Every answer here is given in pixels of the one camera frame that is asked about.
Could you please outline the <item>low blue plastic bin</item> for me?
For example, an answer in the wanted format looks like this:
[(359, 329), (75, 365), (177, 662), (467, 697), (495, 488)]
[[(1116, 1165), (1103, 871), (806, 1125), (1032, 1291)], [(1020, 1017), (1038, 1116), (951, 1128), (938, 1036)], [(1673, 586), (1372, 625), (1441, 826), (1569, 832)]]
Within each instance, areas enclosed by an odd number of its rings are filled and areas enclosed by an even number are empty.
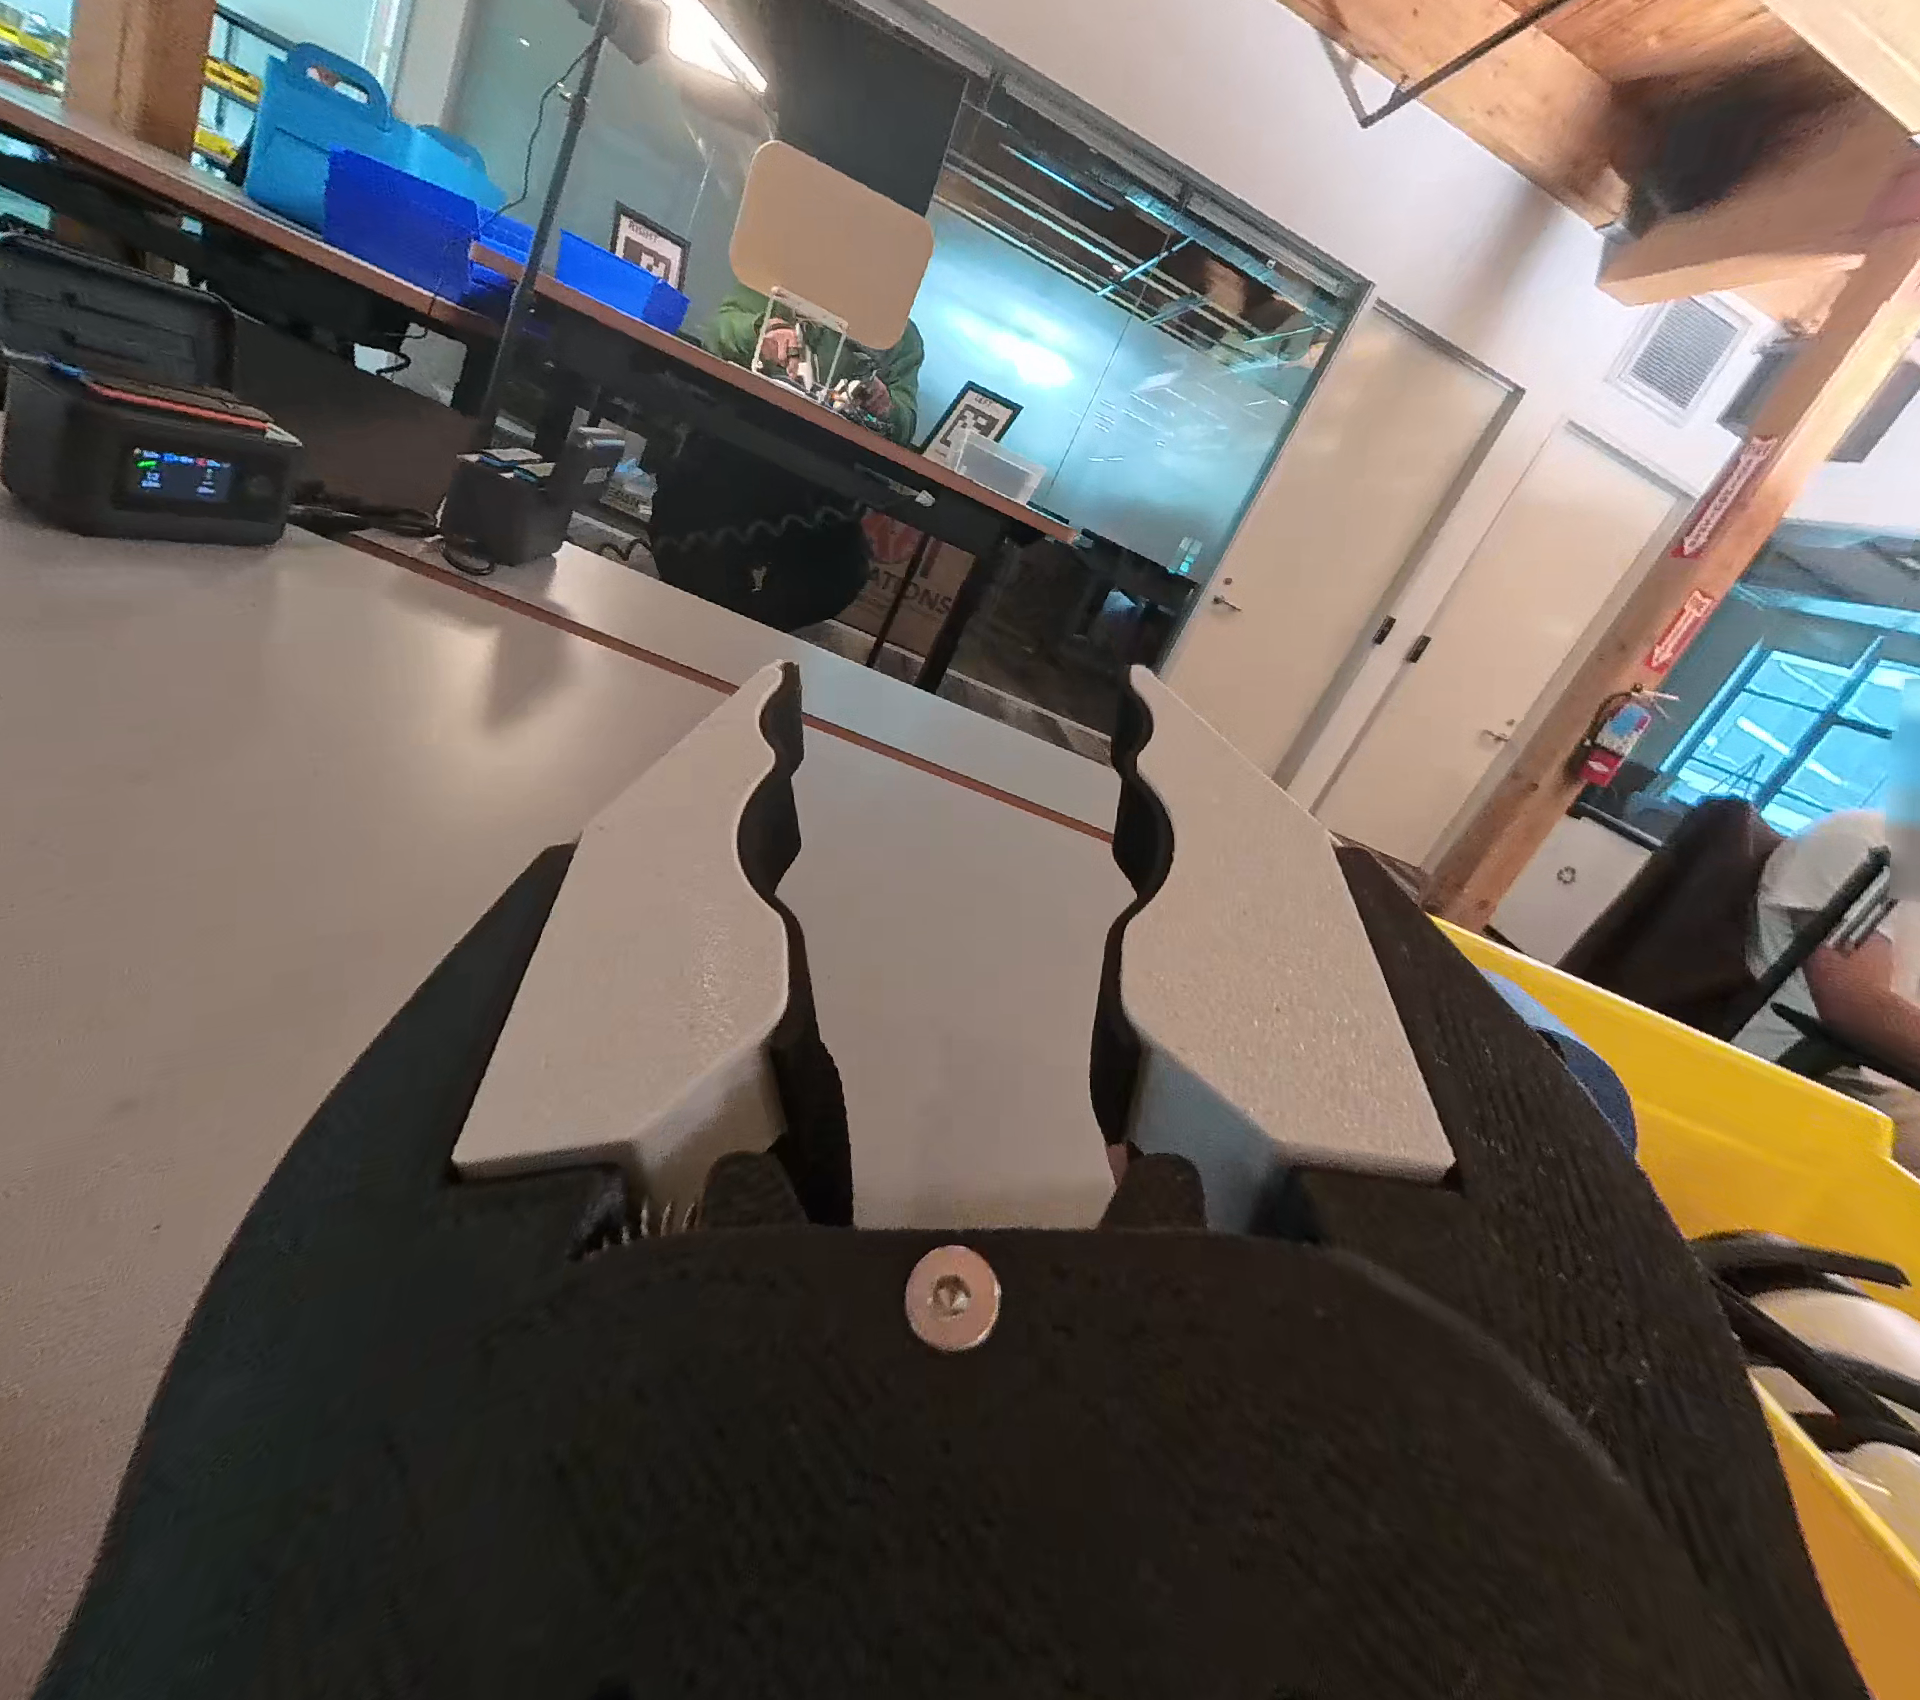
[[(471, 240), (471, 279), (477, 281), (488, 254), (511, 262), (514, 268), (524, 267), (531, 242), (531, 225), (522, 225), (504, 211), (479, 212)], [(690, 300), (677, 287), (571, 230), (558, 229), (548, 236), (541, 268), (566, 289), (662, 335), (677, 336), (684, 329)]]

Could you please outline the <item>clear plastic box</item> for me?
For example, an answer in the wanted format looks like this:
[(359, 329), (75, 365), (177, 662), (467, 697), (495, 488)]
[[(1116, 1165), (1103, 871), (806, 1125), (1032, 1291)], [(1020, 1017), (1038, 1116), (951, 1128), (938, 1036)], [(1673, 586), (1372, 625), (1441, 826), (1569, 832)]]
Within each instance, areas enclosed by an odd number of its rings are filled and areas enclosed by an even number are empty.
[(951, 471), (966, 482), (985, 488), (1015, 508), (1032, 508), (1048, 466), (1005, 448), (1002, 441), (966, 432), (951, 454)]

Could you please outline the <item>office chair with brown jacket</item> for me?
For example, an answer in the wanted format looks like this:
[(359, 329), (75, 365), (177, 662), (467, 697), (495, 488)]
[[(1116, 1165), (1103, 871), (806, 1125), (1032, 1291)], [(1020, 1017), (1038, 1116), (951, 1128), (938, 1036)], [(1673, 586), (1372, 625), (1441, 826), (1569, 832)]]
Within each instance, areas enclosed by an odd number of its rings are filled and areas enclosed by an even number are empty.
[(1784, 838), (1744, 800), (1704, 800), (1560, 959), (1558, 971), (1734, 1042), (1753, 986), (1750, 937)]

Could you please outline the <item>large paned window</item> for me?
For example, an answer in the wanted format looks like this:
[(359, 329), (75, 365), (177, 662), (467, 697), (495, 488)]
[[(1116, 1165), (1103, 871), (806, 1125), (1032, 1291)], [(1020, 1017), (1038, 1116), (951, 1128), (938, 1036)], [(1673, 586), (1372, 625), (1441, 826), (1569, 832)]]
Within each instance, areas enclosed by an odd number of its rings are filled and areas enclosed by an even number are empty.
[(1793, 836), (1883, 804), (1918, 674), (1912, 539), (1775, 536), (1661, 680), (1638, 763), (1651, 832), (1713, 799)]

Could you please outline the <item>cardboard box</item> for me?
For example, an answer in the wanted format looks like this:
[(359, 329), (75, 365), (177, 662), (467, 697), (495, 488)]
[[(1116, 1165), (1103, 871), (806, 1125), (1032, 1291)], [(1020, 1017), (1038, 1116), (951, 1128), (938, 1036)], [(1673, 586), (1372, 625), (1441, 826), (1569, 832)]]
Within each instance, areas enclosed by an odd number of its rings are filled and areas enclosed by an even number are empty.
[(869, 513), (862, 521), (862, 535), (869, 552), (867, 579), (833, 620), (869, 649), (892, 614), (885, 646), (923, 660), (948, 623), (960, 586), (969, 580), (976, 559), (881, 513)]

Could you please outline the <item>red fire extinguisher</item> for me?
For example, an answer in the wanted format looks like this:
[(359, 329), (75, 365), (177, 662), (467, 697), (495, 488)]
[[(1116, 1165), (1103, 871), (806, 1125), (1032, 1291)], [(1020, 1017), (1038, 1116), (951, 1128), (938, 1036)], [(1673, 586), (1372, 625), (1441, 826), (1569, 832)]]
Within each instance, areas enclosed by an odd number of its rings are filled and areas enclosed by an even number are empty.
[(1665, 699), (1658, 689), (1636, 689), (1607, 699), (1580, 743), (1573, 763), (1575, 784), (1596, 791), (1612, 786)]

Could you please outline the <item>beige door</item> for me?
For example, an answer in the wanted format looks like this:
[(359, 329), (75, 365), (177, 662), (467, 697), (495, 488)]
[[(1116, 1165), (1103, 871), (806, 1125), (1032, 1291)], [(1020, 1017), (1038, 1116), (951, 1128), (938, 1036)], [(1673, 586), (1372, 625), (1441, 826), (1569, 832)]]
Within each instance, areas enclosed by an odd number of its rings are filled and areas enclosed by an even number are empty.
[(1669, 480), (1560, 426), (1322, 788), (1322, 824), (1429, 868), (1679, 503)]
[(1517, 383), (1370, 298), (1186, 611), (1164, 684), (1284, 779), (1522, 401)]

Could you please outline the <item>white bottle black cap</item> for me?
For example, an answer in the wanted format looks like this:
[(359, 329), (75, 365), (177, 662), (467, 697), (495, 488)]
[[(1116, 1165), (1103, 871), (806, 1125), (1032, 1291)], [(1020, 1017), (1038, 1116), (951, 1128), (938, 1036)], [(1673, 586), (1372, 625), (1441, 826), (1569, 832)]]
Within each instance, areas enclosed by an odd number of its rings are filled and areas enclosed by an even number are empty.
[(1918, 1328), (1858, 1284), (1775, 1286), (1740, 1328), (1764, 1395), (1902, 1543), (1918, 1547)]

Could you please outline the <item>yellow plastic bin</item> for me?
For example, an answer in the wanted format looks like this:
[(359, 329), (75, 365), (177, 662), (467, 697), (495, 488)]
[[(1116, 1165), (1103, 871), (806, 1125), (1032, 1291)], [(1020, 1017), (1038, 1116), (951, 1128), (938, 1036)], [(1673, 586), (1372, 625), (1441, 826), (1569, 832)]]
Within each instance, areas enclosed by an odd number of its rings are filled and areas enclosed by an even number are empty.
[[(1688, 1239), (1764, 1232), (1916, 1276), (1918, 1182), (1888, 1116), (1737, 1046), (1439, 923), (1624, 1084), (1643, 1174)], [(1769, 1395), (1760, 1406), (1819, 1588), (1874, 1696), (1918, 1694), (1916, 1556)]]

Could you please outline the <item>framed marker sign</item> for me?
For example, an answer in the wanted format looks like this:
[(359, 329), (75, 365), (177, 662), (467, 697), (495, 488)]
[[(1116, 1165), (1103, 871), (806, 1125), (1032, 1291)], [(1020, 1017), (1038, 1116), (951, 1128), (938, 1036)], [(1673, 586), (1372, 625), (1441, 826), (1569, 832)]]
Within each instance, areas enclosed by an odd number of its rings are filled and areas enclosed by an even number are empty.
[(682, 295), (687, 290), (692, 240), (649, 215), (615, 201), (608, 251), (614, 259), (656, 277)]
[(977, 472), (1003, 471), (1012, 461), (1002, 442), (1022, 413), (1022, 402), (969, 379), (953, 394), (920, 453), (969, 480)]

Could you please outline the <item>black wall speaker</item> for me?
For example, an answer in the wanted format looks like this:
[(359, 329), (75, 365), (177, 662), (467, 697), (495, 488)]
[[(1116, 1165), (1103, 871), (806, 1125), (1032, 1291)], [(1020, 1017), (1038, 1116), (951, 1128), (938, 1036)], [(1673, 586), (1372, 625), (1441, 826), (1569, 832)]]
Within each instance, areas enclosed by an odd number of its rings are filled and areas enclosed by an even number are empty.
[[(1784, 329), (1769, 336), (1753, 355), (1753, 360), (1729, 396), (1728, 404), (1716, 417), (1716, 425), (1736, 436), (1745, 439), (1752, 432), (1753, 418), (1760, 415), (1765, 398), (1780, 379), (1805, 352), (1812, 339), (1796, 329)], [(1889, 368), (1872, 398), (1855, 415), (1847, 430), (1828, 453), (1829, 464), (1862, 464), (1882, 444), (1894, 425), (1907, 415), (1918, 398), (1918, 344)]]

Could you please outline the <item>blue tape roll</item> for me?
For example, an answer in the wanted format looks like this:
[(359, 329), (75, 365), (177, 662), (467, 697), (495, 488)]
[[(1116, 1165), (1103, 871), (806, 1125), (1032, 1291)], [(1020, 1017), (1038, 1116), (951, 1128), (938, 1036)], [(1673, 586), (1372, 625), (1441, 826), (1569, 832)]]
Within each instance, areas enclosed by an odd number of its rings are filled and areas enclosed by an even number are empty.
[(1555, 1055), (1578, 1083), (1628, 1158), (1638, 1157), (1638, 1118), (1633, 1101), (1620, 1075), (1584, 1040), (1578, 1040), (1558, 1017), (1512, 978), (1479, 971), (1479, 977), (1506, 1007)]

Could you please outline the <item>beige panel on white stand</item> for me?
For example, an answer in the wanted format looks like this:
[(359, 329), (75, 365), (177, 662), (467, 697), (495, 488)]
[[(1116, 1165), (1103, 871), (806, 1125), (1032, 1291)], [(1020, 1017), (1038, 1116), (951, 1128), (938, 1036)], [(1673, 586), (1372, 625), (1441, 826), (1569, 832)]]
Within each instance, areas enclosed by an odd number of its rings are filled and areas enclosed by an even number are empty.
[(748, 163), (728, 260), (765, 317), (887, 352), (905, 335), (933, 245), (923, 215), (772, 138)]

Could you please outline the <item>light on black tripod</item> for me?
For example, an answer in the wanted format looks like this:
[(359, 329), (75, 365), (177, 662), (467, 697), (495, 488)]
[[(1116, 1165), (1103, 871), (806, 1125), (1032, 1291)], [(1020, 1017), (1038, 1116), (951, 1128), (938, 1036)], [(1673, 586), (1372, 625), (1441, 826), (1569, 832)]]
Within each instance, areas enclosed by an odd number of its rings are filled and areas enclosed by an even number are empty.
[(477, 451), (494, 444), (495, 425), (505, 406), (517, 356), (531, 339), (541, 279), (548, 254), (556, 247), (570, 170), (622, 8), (635, 8), (649, 16), (645, 21), (649, 44), (682, 72), (732, 88), (755, 102), (765, 97), (765, 77), (754, 57), (745, 53), (705, 0), (596, 0), (584, 48), (548, 87), (551, 95), (563, 97), (566, 112), (538, 201), (527, 251), (517, 264), (505, 317), (491, 347), (491, 366), (473, 408), (471, 444)]

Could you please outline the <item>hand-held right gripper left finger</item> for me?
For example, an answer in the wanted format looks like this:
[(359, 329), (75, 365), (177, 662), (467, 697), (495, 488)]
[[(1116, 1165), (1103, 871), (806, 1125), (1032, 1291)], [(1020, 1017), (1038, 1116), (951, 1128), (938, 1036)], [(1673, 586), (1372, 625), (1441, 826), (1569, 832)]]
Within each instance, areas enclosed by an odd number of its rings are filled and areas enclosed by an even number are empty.
[(594, 1166), (686, 1211), (717, 1160), (770, 1153), (809, 1222), (851, 1224), (845, 1092), (782, 900), (801, 765), (801, 677), (770, 662), (584, 828), (451, 1146), (460, 1179)]

